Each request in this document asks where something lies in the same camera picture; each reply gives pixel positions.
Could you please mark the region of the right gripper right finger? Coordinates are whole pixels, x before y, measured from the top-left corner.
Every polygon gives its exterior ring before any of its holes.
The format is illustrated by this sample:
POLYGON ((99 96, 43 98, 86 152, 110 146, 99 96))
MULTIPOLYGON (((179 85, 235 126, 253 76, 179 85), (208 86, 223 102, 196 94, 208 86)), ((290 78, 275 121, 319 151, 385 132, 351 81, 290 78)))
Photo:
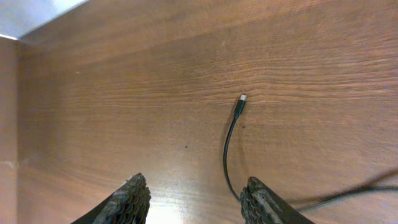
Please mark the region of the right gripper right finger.
POLYGON ((256 177, 248 178, 240 204, 245 224, 313 224, 256 177))

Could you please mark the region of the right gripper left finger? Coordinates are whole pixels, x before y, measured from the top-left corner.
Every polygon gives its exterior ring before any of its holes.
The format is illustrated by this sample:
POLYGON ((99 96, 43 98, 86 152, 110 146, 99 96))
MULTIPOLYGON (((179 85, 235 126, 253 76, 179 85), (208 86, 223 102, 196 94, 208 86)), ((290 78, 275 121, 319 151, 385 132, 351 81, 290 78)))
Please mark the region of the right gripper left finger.
POLYGON ((150 200, 146 179, 138 173, 72 224, 145 224, 150 200))

